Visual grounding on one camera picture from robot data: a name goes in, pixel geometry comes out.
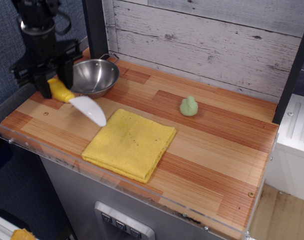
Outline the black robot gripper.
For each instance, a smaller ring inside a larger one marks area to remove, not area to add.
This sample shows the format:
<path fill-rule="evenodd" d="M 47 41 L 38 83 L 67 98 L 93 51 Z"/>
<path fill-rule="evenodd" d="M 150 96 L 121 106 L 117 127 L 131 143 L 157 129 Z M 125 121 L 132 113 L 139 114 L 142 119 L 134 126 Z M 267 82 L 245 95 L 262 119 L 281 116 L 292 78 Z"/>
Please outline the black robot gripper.
<path fill-rule="evenodd" d="M 66 88 L 71 89 L 73 63 L 82 58 L 80 42 L 77 39 L 58 41 L 53 32 L 42 35 L 22 33 L 22 38 L 25 53 L 10 67 L 17 84 L 22 86 L 28 82 L 34 83 L 45 99 L 51 99 L 52 94 L 45 75 L 56 72 Z"/>

